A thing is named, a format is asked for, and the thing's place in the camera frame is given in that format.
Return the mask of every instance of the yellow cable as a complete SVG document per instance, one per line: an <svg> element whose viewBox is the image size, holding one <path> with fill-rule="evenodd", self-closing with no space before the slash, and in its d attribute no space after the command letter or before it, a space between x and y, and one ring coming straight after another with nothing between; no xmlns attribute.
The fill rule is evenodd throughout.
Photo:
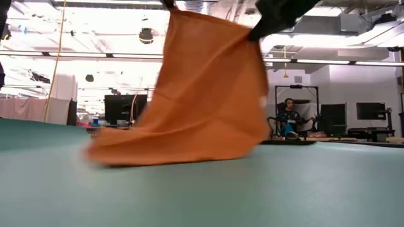
<svg viewBox="0 0 404 227"><path fill-rule="evenodd" d="M55 68L53 70L53 77L52 77L52 83L50 84L50 92L48 94L48 98L46 99L45 102L45 114L44 114L44 122L46 122L46 118L48 116L48 111L49 111L49 100L51 98L52 94L52 89L53 89L53 84L55 82L55 77L56 77L56 70L57 70L57 63L59 62L59 55L61 53L62 49L62 35L63 35L63 24L64 24L64 10L66 9L66 0L63 1L63 11L62 11L62 22L61 22L61 33L59 36L59 48L57 50L57 56L56 56L56 62L55 62Z"/></svg>
<svg viewBox="0 0 404 227"><path fill-rule="evenodd" d="M286 46L284 46L283 48L283 56L284 58L286 58ZM285 62L285 75L283 75L284 78L289 77L287 71L288 71L288 64Z"/></svg>
<svg viewBox="0 0 404 227"><path fill-rule="evenodd" d="M141 86L142 81L143 81L143 76L140 78L139 86ZM139 93L139 91L136 91L136 94L134 95L134 98L133 98L133 100L132 100L131 117L129 118L129 123L132 123L132 121L134 121L134 117L133 117L133 105L136 103L136 98L138 97L138 93Z"/></svg>

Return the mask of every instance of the white curtain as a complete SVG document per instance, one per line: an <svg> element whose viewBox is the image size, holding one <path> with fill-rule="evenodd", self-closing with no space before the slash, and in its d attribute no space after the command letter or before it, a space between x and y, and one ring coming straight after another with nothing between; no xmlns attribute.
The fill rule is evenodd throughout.
<svg viewBox="0 0 404 227"><path fill-rule="evenodd" d="M45 99L37 98L2 98L0 99L0 117L42 122L45 113L45 102ZM69 100L51 98L46 122L66 124L69 103Z"/></svg>

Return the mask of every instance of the black monitor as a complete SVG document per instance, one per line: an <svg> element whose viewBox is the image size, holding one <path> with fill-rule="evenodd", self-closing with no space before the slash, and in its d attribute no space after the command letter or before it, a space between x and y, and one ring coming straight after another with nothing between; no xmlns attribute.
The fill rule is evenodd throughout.
<svg viewBox="0 0 404 227"><path fill-rule="evenodd" d="M384 103L356 103L358 120L386 120Z"/></svg>
<svg viewBox="0 0 404 227"><path fill-rule="evenodd" d="M135 95L105 95L105 120L116 125L118 120L130 121L131 107ZM147 95L137 95L133 106L133 119L136 120L146 107Z"/></svg>
<svg viewBox="0 0 404 227"><path fill-rule="evenodd" d="M322 104L320 115L333 121L334 125L346 125L345 104Z"/></svg>

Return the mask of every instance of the orange towel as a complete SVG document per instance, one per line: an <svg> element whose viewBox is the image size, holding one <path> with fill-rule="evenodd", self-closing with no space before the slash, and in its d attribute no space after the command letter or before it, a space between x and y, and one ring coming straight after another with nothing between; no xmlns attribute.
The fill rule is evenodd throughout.
<svg viewBox="0 0 404 227"><path fill-rule="evenodd" d="M105 129L88 148L105 165L240 158L268 135L268 82L249 28L171 11L153 100L129 131Z"/></svg>

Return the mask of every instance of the green table surface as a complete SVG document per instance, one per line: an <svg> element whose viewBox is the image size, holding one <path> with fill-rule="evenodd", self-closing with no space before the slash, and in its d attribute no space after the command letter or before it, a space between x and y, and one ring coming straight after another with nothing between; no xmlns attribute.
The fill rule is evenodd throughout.
<svg viewBox="0 0 404 227"><path fill-rule="evenodd" d="M262 145L239 160L110 169L83 159L89 140L0 119L0 227L404 226L403 149Z"/></svg>

